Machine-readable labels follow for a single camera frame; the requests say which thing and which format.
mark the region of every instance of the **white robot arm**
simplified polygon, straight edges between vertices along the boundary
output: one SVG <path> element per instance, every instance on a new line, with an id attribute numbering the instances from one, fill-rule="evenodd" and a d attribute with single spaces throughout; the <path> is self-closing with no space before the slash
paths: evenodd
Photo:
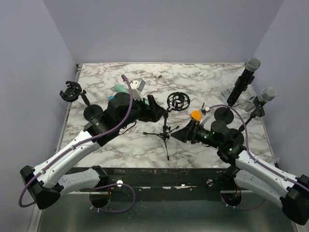
<path id="1" fill-rule="evenodd" d="M 107 109 L 99 116 L 90 120 L 67 146 L 45 162 L 35 166 L 25 166 L 21 169 L 25 188 L 19 199 L 21 207 L 22 196 L 29 191 L 39 209 L 45 209 L 54 204 L 61 195 L 84 188 L 108 184 L 108 176 L 100 166 L 76 174 L 66 174 L 81 159 L 104 146 L 119 135 L 120 128 L 140 120 L 157 122 L 166 110 L 160 107 L 152 95 L 148 95 L 149 105 L 141 96 L 145 82 L 135 79 L 129 85 L 130 95 L 117 93 L 109 101 Z"/>
<path id="2" fill-rule="evenodd" d="M 309 177 L 296 177 L 259 159 L 233 139 L 223 121 L 212 122 L 209 131 L 193 115 L 188 125 L 172 133 L 171 137 L 184 143 L 190 141 L 217 148 L 220 159 L 232 165 L 226 174 L 237 186 L 270 200 L 300 225 L 309 219 Z"/>

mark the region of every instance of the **silver microphone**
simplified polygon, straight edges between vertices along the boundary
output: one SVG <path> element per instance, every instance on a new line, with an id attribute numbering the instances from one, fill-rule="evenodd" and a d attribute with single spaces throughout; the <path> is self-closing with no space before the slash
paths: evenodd
<path id="1" fill-rule="evenodd" d="M 259 103 L 265 103 L 265 102 L 269 102 L 271 100 L 273 100 L 277 95 L 277 91 L 272 88 L 265 88 L 262 90 L 261 92 L 261 96 L 257 97 L 257 100 L 259 101 Z M 251 110 L 253 110 L 255 108 L 255 105 L 253 102 L 251 102 L 249 105 L 247 105 L 247 107 L 245 108 L 246 112 L 249 112 Z"/>

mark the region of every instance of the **lavender wall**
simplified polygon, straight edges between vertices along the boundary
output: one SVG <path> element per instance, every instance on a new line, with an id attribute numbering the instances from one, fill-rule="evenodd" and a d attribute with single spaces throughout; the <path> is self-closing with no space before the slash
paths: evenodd
<path id="1" fill-rule="evenodd" d="M 55 152 L 76 66 L 41 0 L 1 1 L 0 31 L 0 230 L 19 232 L 33 209 L 18 206 L 19 170 Z"/>
<path id="2" fill-rule="evenodd" d="M 309 1 L 285 0 L 255 56 L 261 59 L 254 84 L 275 87 L 265 123 L 279 165 L 309 175 Z"/>
<path id="3" fill-rule="evenodd" d="M 85 62 L 243 62 L 283 0 L 43 0 Z"/>

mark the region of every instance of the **tripod stand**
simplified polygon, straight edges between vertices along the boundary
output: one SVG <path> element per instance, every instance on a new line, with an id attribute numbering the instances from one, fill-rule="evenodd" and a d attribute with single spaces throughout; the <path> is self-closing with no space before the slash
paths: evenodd
<path id="1" fill-rule="evenodd" d="M 167 118 L 169 117 L 169 112 L 168 112 L 168 110 L 167 110 L 167 112 L 163 115 L 163 118 L 164 118 L 164 125 L 163 125 L 163 132 L 162 133 L 147 133 L 147 132 L 144 132 L 143 134 L 144 135 L 156 135 L 156 136 L 158 136 L 159 138 L 161 138 L 162 140 L 163 140 L 163 142 L 164 142 L 164 146 L 165 146 L 165 149 L 166 149 L 166 154 L 167 154 L 167 158 L 168 158 L 168 160 L 169 160 L 169 152 L 168 152 L 168 146 L 166 145 L 166 140 L 167 139 L 169 139 L 169 136 L 170 136 L 170 134 L 174 131 L 174 130 L 176 130 L 176 129 L 178 129 L 179 128 L 179 126 L 176 126 L 174 129 L 170 129 L 170 127 L 168 127 L 167 125 L 166 125 L 166 123 L 167 123 Z"/>
<path id="2" fill-rule="evenodd" d="M 156 135 L 159 138 L 161 138 L 163 140 L 163 142 L 164 142 L 167 158 L 169 160 L 169 152 L 168 152 L 168 146 L 166 144 L 166 140 L 169 139 L 170 134 L 174 130 L 179 128 L 179 126 L 177 126 L 174 129 L 171 129 L 171 127 L 167 126 L 167 119 L 169 117 L 169 113 L 172 110 L 182 111 L 182 110 L 187 109 L 189 107 L 189 105 L 190 105 L 190 98 L 189 98 L 188 95 L 186 95 L 185 93 L 182 93 L 182 92 L 171 93 L 168 96 L 167 104 L 168 104 L 168 108 L 166 109 L 166 113 L 163 115 L 164 125 L 163 125 L 163 128 L 162 128 L 162 133 L 147 133 L 147 132 L 144 132 L 143 134 L 144 135 Z"/>

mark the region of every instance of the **marble table surface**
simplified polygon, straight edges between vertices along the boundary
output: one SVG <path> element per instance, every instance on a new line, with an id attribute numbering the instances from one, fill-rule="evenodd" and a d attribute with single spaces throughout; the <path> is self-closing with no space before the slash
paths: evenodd
<path id="1" fill-rule="evenodd" d="M 175 91 L 189 95 L 190 107 L 181 112 L 171 112 L 168 126 L 183 128 L 190 120 L 193 110 L 199 109 L 203 102 L 206 106 L 222 104 L 219 90 L 234 85 L 234 82 L 244 70 L 244 64 L 171 64 L 171 63 L 97 63 L 84 64 L 79 83 L 87 91 L 87 97 L 92 104 L 98 104 L 106 109 L 108 97 L 114 95 L 115 84 L 125 85 L 121 74 L 130 80 L 143 78 L 146 86 L 142 92 L 144 97 L 152 94 L 158 104 L 166 108 L 167 96 Z M 161 78 L 153 76 L 158 71 Z M 245 104 L 236 109 L 247 119 L 249 113 L 244 111 Z M 82 99 L 72 103 L 67 126 L 65 128 L 61 147 L 67 145 L 87 124 L 83 117 L 85 104 Z M 205 124 L 209 129 L 214 121 Z M 238 128 L 240 120 L 235 117 L 229 128 Z M 137 167 L 137 168 L 225 168 L 229 164 L 219 159 L 217 150 L 203 147 L 201 144 L 186 144 L 170 138 L 167 140 L 170 160 L 167 160 L 163 141 L 157 136 L 143 135 L 143 132 L 162 131 L 163 118 L 157 123 L 138 121 L 137 125 L 124 135 L 120 135 L 104 147 L 81 160 L 76 166 L 89 167 Z M 248 125 L 250 150 L 269 163 L 274 159 L 271 155 L 267 137 L 260 119 L 252 120 Z"/>

